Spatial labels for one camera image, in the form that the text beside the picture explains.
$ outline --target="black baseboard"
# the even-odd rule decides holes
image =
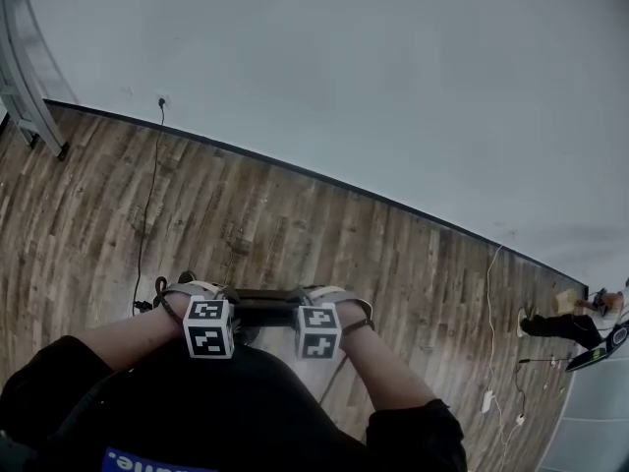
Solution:
[[[116,114],[116,113],[113,113],[113,112],[107,112],[107,111],[104,111],[104,110],[97,110],[95,108],[88,108],[88,107],[84,107],[84,106],[80,106],[80,105],[75,105],[73,103],[66,103],[64,101],[56,101],[56,100],[53,100],[53,99],[46,99],[45,101],[46,101],[46,103],[48,103],[51,106],[59,106],[59,107],[62,107],[62,108],[70,108],[72,110],[77,110],[79,112],[84,112],[84,113],[88,113],[88,114],[92,114],[92,115],[98,115],[100,117],[108,117],[110,119],[115,119],[115,120],[118,120],[118,121],[127,122],[129,124],[135,124],[137,126],[143,126],[145,128],[150,128],[150,129],[153,129],[153,130],[159,130],[159,127],[160,127],[159,124],[154,123],[154,122],[148,122],[148,121],[144,121],[142,119],[135,119],[134,117],[128,117],[126,115],[120,115],[120,114]],[[334,178],[330,178],[330,177],[328,177],[326,175],[322,175],[320,173],[316,173],[315,171],[311,171],[310,169],[302,168],[301,166],[296,166],[294,164],[290,164],[288,162],[281,161],[281,160],[275,159],[273,157],[269,157],[268,155],[264,155],[264,154],[261,154],[261,153],[253,152],[251,150],[246,150],[244,148],[232,146],[230,144],[225,144],[224,142],[219,142],[217,140],[213,140],[213,139],[210,139],[210,138],[207,138],[207,137],[202,137],[201,135],[196,135],[194,133],[189,133],[187,131],[182,131],[182,130],[178,130],[178,129],[175,129],[175,128],[170,128],[168,126],[164,126],[164,131],[166,133],[169,133],[171,135],[175,135],[177,137],[186,138],[186,139],[189,139],[189,140],[193,140],[195,142],[199,142],[201,144],[205,144],[205,145],[209,145],[209,146],[213,146],[213,147],[217,147],[217,148],[223,148],[225,150],[229,150],[230,152],[235,152],[235,153],[238,153],[240,155],[245,155],[247,157],[251,157],[253,159],[257,159],[257,160],[261,160],[261,161],[264,161],[264,162],[268,162],[268,163],[273,164],[275,166],[279,166],[281,168],[288,169],[290,171],[294,171],[296,173],[300,173],[302,175],[306,175],[306,176],[311,177],[311,178],[316,178],[316,180],[320,180],[320,181],[328,183],[330,185],[334,185],[336,187],[340,187],[340,188],[346,189],[348,191],[360,194],[362,196],[366,196],[366,197],[371,198],[373,200],[385,203],[387,205],[391,205],[392,207],[396,207],[396,208],[402,209],[404,211],[408,211],[409,213],[411,213],[413,215],[419,216],[421,218],[424,218],[426,220],[429,220],[431,222],[439,224],[439,225],[441,225],[443,227],[447,227],[448,229],[452,229],[453,231],[459,232],[461,234],[465,234],[466,236],[470,236],[472,238],[475,238],[475,239],[477,239],[479,241],[482,241],[484,243],[492,245],[493,247],[497,248],[497,247],[500,246],[499,243],[491,241],[488,238],[485,238],[484,236],[481,236],[480,234],[477,234],[475,232],[468,231],[467,229],[459,227],[458,225],[454,225],[454,224],[452,224],[450,222],[446,222],[445,220],[442,220],[442,219],[440,219],[438,217],[435,217],[433,215],[430,215],[430,214],[425,213],[423,211],[420,211],[418,209],[412,208],[410,206],[403,205],[401,203],[392,201],[389,198],[386,198],[384,196],[380,196],[378,194],[372,193],[372,192],[367,191],[365,189],[361,189],[360,187],[356,187],[356,186],[347,184],[345,182],[342,182],[340,180],[336,180]],[[514,254],[514,255],[516,255],[516,256],[518,256],[518,257],[520,257],[520,258],[522,258],[522,259],[524,259],[526,261],[529,261],[529,262],[531,262],[533,264],[541,266],[541,267],[543,267],[545,269],[548,269],[548,270],[550,270],[550,271],[552,271],[552,272],[554,272],[556,274],[559,274],[559,275],[563,276],[564,278],[568,278],[569,280],[574,281],[575,283],[578,283],[579,285],[584,285],[586,287],[585,288],[585,295],[586,296],[588,295],[588,293],[589,293],[588,286],[585,283],[579,281],[578,279],[573,278],[572,276],[569,276],[568,274],[565,274],[565,273],[555,269],[554,267],[550,267],[549,265],[541,263],[540,261],[536,261],[535,259],[533,259],[533,258],[531,258],[531,257],[529,257],[529,256],[527,256],[525,254],[522,254],[522,253],[520,253],[520,252],[518,252],[516,250],[513,250],[513,249],[511,249],[509,247],[503,246],[502,250],[505,251],[505,252],[509,252],[511,254]]]

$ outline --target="white wall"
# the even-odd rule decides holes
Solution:
[[[416,207],[595,289],[629,276],[629,0],[31,1],[49,97],[157,121],[167,93],[169,126]],[[583,445],[587,428],[557,441]]]

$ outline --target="wooden floor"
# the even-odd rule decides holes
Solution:
[[[62,334],[130,313],[157,134],[66,109],[53,115],[71,143],[64,162],[43,143],[29,151],[12,125],[0,137],[0,383]],[[163,135],[158,155],[141,298],[152,298],[156,276],[172,280],[186,268],[242,287],[353,289],[373,302],[384,340],[459,418],[470,470],[499,470],[497,411],[480,413],[489,379],[486,271],[493,247],[216,147]],[[517,360],[560,358],[572,348],[557,339],[518,339],[518,308],[550,314],[551,297],[570,286],[551,271],[498,254],[490,286],[493,389],[505,433],[522,410]],[[319,395],[334,365],[295,362],[291,334],[269,330],[261,346]],[[504,470],[532,471],[570,379],[545,363],[525,365],[518,378],[526,421],[514,433]],[[364,434],[372,408],[350,365],[325,409],[346,432]]]

